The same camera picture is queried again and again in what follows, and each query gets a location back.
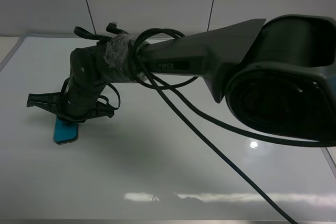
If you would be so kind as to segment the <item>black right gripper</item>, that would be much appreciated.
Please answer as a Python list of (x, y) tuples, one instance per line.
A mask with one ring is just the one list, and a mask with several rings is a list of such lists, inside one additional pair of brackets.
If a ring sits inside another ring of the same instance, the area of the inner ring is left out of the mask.
[(83, 123), (86, 120), (114, 116), (114, 107), (101, 93), (105, 87), (112, 87), (104, 82), (84, 87), (74, 78), (67, 78), (60, 92), (28, 95), (26, 106), (38, 107), (58, 116), (66, 122)]

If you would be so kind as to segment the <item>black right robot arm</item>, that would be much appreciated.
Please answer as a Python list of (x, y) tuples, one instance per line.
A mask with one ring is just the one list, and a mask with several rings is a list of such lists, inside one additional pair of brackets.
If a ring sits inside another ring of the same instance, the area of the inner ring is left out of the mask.
[(76, 27), (77, 36), (96, 41), (70, 55), (70, 74), (55, 93), (30, 94), (38, 107), (64, 122), (113, 117), (102, 95), (115, 83), (139, 83), (177, 92), (182, 84), (157, 84), (159, 74), (202, 78), (214, 101), (256, 133), (219, 120), (214, 124), (265, 142), (335, 146), (335, 20), (284, 15), (251, 19), (184, 36), (152, 28), (134, 37), (110, 23), (107, 35)]

